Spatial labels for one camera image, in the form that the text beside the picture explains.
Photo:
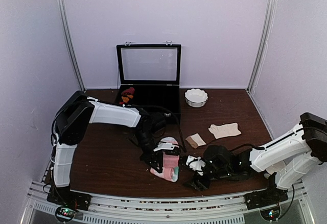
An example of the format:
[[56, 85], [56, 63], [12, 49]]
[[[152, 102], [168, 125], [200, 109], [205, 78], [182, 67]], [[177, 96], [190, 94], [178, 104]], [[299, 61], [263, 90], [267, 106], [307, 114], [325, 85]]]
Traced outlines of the pink mint patterned sock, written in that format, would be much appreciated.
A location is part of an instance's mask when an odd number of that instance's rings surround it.
[[[178, 145], [178, 142], [173, 137], [162, 138], [160, 142], [173, 143]], [[157, 173], [152, 168], [150, 169], [150, 172], [159, 178], [174, 183], [178, 180], [178, 176], [179, 176], [179, 166], [178, 166], [179, 154], [172, 155], [173, 151], [168, 151], [168, 150], [160, 150], [160, 151], [163, 152], [162, 173]]]

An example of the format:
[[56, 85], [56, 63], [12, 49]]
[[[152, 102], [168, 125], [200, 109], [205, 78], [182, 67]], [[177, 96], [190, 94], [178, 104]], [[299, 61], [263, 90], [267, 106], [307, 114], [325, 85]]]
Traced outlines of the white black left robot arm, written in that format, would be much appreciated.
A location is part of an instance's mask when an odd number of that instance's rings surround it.
[[88, 125], [103, 123], [135, 129], [135, 137], [143, 154], [141, 160], [156, 172], [163, 171], [163, 155], [157, 149], [153, 134], [165, 126], [162, 114], [150, 114], [140, 106], [102, 103], [82, 91], [76, 91], [58, 110], [52, 127], [55, 145], [53, 196], [63, 206], [70, 205], [73, 193], [65, 187], [70, 184], [70, 172], [75, 149], [83, 140]]

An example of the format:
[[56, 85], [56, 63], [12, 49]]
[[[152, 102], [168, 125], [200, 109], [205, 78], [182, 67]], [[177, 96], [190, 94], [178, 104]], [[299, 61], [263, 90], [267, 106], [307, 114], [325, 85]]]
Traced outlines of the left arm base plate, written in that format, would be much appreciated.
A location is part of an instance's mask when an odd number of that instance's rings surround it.
[[51, 186], [50, 192], [47, 196], [47, 201], [57, 205], [69, 207], [73, 210], [87, 211], [90, 205], [91, 195], [71, 191], [70, 186]]

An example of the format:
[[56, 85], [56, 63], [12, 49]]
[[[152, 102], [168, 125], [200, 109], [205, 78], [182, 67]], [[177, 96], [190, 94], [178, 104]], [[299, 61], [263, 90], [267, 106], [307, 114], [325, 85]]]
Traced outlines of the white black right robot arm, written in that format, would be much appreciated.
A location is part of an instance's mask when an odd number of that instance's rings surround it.
[[182, 157], [182, 164], [192, 170], [185, 187], [207, 190], [212, 181], [242, 181], [255, 172], [268, 172], [272, 185], [263, 191], [262, 200], [273, 204], [298, 179], [313, 167], [326, 162], [326, 119], [312, 113], [300, 115], [300, 122], [290, 131], [262, 146], [246, 144], [238, 154], [222, 145], [207, 147], [200, 157]]

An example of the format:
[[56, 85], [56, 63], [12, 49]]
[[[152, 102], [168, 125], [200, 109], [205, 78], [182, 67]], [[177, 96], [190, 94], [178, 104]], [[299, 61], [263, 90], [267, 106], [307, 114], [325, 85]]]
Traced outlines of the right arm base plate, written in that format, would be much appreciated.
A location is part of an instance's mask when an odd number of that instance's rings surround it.
[[244, 195], [248, 210], [276, 205], [288, 200], [288, 191], [277, 188], [268, 188], [262, 191], [253, 191]]

